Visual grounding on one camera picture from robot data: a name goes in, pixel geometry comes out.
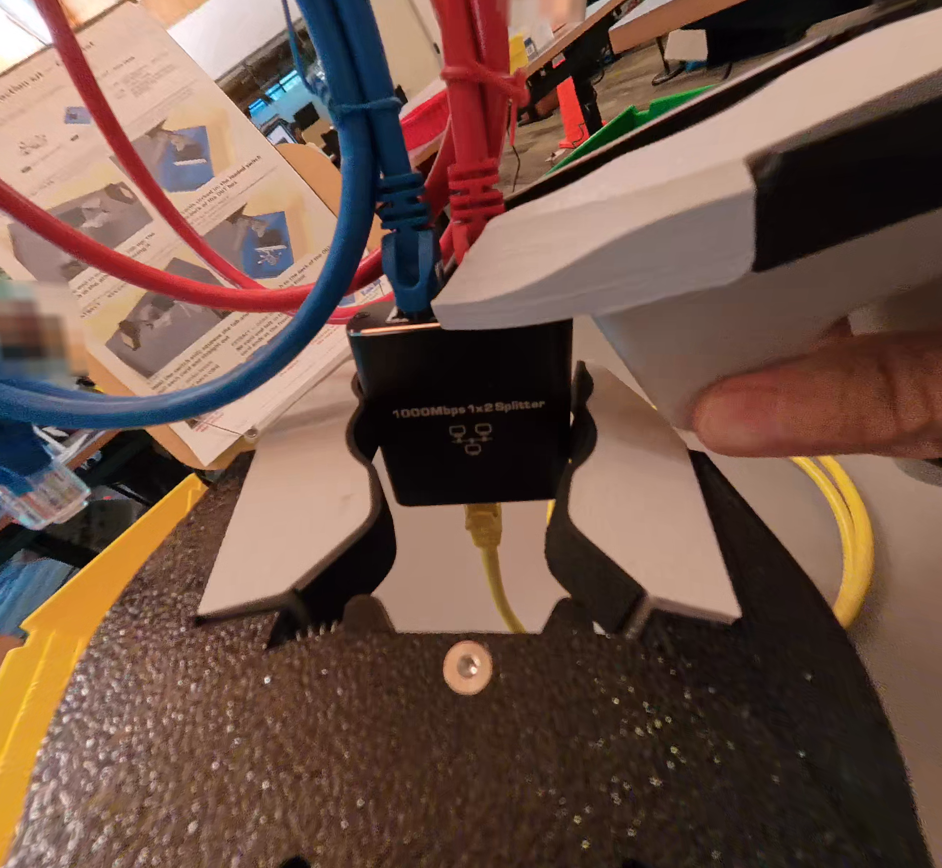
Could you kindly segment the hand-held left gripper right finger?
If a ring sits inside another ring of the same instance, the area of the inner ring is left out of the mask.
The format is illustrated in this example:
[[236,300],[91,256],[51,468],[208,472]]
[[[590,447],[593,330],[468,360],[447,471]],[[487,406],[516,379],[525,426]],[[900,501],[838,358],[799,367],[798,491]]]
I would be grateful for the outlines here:
[[546,557],[607,634],[636,635],[657,612],[722,625],[742,616],[685,441],[602,365],[576,367]]

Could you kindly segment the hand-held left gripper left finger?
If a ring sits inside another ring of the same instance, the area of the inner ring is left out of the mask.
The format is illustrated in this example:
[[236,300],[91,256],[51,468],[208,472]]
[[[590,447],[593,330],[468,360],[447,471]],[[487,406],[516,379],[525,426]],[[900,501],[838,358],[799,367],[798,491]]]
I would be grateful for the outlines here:
[[333,373],[259,439],[200,605],[337,622],[394,565],[392,513],[355,373]]

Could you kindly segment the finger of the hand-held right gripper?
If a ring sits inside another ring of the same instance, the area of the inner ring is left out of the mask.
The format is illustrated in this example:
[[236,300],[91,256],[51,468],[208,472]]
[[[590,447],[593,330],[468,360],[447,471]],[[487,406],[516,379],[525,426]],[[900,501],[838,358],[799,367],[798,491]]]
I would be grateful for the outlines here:
[[803,41],[513,198],[433,302],[445,328],[600,316],[741,278],[768,154],[940,107],[940,9]]

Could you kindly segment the green plastic bin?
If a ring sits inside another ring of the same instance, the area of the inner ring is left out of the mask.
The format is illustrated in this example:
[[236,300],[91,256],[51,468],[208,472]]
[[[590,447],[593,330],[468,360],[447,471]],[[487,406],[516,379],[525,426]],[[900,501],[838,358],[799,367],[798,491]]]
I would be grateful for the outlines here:
[[700,97],[713,87],[714,84],[708,84],[669,96],[658,97],[653,99],[647,108],[638,108],[634,105],[625,108],[611,121],[603,124],[598,132],[589,136],[583,143],[570,151],[565,158],[559,160],[548,170],[548,175],[556,174],[572,162],[640,129],[675,108]]

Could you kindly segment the black ethernet splitter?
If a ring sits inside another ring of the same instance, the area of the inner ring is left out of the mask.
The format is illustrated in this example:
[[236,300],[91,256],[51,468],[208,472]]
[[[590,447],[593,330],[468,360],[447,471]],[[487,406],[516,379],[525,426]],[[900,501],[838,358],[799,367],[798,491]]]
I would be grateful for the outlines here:
[[550,500],[568,461],[573,323],[451,331],[382,304],[347,324],[358,408],[402,506]]

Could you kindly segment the yellow plastic bin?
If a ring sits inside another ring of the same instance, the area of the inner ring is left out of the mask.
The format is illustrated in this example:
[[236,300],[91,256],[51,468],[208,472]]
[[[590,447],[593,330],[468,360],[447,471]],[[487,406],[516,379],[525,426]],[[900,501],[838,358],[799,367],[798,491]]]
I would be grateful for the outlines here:
[[125,586],[206,494],[188,475],[24,622],[1,670],[1,859],[24,811],[41,743],[78,660]]

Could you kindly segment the person's right hand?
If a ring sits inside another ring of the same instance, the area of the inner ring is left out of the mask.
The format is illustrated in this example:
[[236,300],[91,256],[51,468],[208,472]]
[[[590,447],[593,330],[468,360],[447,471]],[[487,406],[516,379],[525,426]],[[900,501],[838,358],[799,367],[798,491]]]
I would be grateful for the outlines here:
[[691,428],[732,457],[938,459],[940,329],[855,335],[841,320],[808,353],[706,389]]

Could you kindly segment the orange traffic cone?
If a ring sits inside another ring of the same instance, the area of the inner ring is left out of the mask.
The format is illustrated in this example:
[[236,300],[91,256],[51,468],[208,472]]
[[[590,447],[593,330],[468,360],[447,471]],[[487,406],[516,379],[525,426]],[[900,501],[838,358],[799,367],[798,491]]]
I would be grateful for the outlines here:
[[556,88],[559,100],[559,113],[563,126],[563,136],[559,148],[572,150],[582,145],[590,137],[576,86],[571,77],[564,79]]

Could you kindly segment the red plastic bin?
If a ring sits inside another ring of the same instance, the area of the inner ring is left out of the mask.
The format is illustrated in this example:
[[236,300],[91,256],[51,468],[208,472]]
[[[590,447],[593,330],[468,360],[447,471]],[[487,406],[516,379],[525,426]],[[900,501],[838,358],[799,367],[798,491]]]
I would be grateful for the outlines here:
[[450,119],[446,88],[418,95],[402,107],[399,120],[407,150],[412,153],[441,136]]

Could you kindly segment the instruction sheet on stand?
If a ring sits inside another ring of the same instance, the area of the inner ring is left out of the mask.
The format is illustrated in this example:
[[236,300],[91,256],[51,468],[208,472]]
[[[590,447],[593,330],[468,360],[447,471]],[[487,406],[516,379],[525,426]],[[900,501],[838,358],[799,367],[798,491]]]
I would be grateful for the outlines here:
[[[204,235],[253,282],[284,290],[314,283],[324,265],[339,211],[341,176],[311,145],[277,145],[273,172],[230,203]],[[83,306],[91,379],[112,395],[150,395],[216,380],[256,354],[289,316],[199,309],[108,276]],[[253,396],[199,419],[149,429],[165,450],[198,470],[224,468],[249,449],[246,433],[266,431],[350,357],[343,328],[326,325],[288,367]]]

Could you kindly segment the printed instruction sheet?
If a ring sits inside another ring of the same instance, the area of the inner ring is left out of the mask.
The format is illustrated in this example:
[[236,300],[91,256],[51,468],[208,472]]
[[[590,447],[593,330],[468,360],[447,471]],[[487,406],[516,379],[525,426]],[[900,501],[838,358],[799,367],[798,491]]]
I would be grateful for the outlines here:
[[[140,5],[115,6],[77,37],[148,173],[203,238],[284,161]],[[67,226],[171,277],[223,283],[124,172],[53,50],[2,72],[1,149],[2,180]],[[1,245],[3,272],[68,286],[88,347],[83,306],[105,275],[6,214]]]

